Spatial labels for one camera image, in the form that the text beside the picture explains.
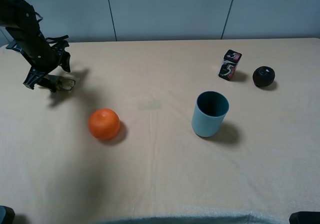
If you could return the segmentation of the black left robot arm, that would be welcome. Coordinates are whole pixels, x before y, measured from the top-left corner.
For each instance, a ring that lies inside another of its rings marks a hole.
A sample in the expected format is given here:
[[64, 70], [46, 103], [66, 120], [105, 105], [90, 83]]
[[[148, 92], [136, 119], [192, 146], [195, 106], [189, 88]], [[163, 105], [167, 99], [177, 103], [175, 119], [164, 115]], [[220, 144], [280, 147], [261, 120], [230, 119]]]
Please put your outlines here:
[[35, 85], [52, 92], [70, 91], [76, 81], [50, 72], [61, 67], [70, 72], [68, 35], [46, 38], [40, 30], [43, 17], [25, 0], [0, 0], [0, 25], [11, 35], [13, 41], [7, 49], [20, 53], [30, 64], [30, 70], [23, 84], [34, 89]]

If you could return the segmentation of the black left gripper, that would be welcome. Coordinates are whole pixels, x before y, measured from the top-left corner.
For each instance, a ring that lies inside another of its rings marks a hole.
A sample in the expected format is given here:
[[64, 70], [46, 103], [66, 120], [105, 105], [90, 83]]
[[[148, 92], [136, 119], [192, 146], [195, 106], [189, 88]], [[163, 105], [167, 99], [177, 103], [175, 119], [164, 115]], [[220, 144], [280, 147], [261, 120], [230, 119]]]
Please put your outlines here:
[[65, 50], [69, 46], [68, 35], [57, 38], [45, 38], [43, 35], [22, 35], [6, 46], [14, 50], [29, 62], [31, 68], [23, 82], [28, 89], [34, 89], [39, 85], [51, 92], [57, 91], [59, 76], [46, 75], [58, 66], [66, 72], [70, 72], [70, 53]]

